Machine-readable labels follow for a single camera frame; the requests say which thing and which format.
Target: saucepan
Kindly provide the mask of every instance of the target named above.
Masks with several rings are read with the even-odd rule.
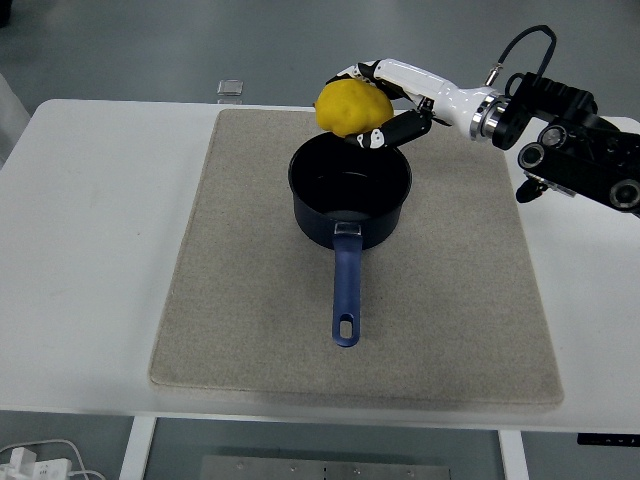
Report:
[[[411,188],[411,169],[396,148],[363,149],[332,133],[305,142],[289,164],[296,221],[314,242],[335,251],[333,340],[360,339],[362,251],[395,229]]]

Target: robotic arm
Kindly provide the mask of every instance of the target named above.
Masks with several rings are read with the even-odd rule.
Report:
[[[506,53],[523,36],[543,29],[550,32],[545,26],[526,30]],[[520,79],[513,95],[491,86],[506,53],[484,85],[473,89],[460,89],[397,60],[358,63],[329,82],[356,78],[381,89],[392,100],[410,100],[415,108],[378,129],[345,140],[362,148],[398,146],[426,134],[432,122],[437,122],[455,127],[470,140],[490,140],[495,147],[508,150],[529,121],[540,118],[548,122],[547,127],[518,154],[518,164],[527,177],[516,193],[518,202],[534,200],[551,188],[640,216],[640,135],[621,132],[599,117],[591,93],[542,77],[554,46],[555,35],[538,73],[516,74],[509,80],[507,90],[514,79]]]

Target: saucepan handle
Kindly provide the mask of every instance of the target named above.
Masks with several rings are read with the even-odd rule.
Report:
[[[333,235],[336,270],[333,286],[333,340],[353,347],[360,339],[360,263],[362,234],[357,224],[338,223]],[[343,328],[351,330],[343,336]]]

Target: beige mat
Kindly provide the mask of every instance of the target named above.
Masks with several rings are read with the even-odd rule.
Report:
[[[331,338],[333,251],[293,216],[312,113],[220,114],[149,370],[208,398],[540,411],[562,388],[502,152],[434,125],[401,147],[413,186],[363,254],[362,337]]]

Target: power adapter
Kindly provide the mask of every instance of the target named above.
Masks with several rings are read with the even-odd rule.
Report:
[[[65,480],[71,470],[71,461],[66,458],[35,460],[31,450],[14,448],[9,463],[0,465],[0,480]]]

